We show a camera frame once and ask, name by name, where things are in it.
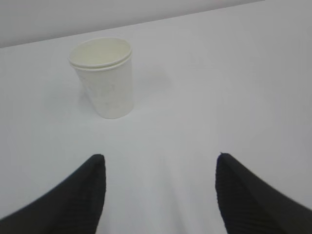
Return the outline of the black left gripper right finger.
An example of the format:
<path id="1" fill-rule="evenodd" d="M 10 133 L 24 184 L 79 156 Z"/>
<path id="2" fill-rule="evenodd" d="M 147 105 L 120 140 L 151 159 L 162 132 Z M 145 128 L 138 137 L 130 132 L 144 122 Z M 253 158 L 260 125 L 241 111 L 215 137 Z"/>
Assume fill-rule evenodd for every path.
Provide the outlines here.
<path id="1" fill-rule="evenodd" d="M 310 234 L 312 211 L 260 179 L 232 155 L 215 170 L 218 207 L 229 234 Z"/>

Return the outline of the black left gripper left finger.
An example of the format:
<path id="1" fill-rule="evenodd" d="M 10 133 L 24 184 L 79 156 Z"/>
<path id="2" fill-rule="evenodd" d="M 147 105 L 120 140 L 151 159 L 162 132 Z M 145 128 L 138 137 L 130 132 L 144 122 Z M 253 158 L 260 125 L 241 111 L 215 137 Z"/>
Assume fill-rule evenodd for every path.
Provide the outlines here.
<path id="1" fill-rule="evenodd" d="M 62 183 L 0 220 L 2 234 L 94 234 L 106 193 L 103 155 L 93 155 Z"/>

